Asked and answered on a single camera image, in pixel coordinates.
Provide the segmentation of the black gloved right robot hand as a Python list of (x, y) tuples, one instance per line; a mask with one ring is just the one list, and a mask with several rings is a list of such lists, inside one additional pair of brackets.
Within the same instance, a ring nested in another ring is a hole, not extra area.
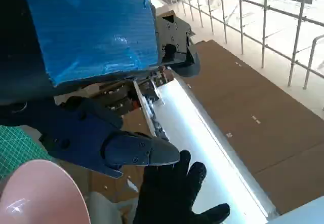
[(190, 152), (183, 150), (174, 165), (145, 167), (133, 223), (222, 223), (230, 215), (227, 203), (193, 212), (207, 169), (190, 160)]

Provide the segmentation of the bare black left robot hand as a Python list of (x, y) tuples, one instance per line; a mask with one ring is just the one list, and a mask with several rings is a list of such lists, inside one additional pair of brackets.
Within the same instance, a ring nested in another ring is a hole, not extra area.
[(122, 130), (122, 118), (95, 100), (54, 98), (165, 66), (197, 75), (190, 30), (157, 16), (150, 0), (1, 0), (1, 128), (36, 129), (50, 156), (114, 178), (125, 165), (177, 163), (169, 141)]

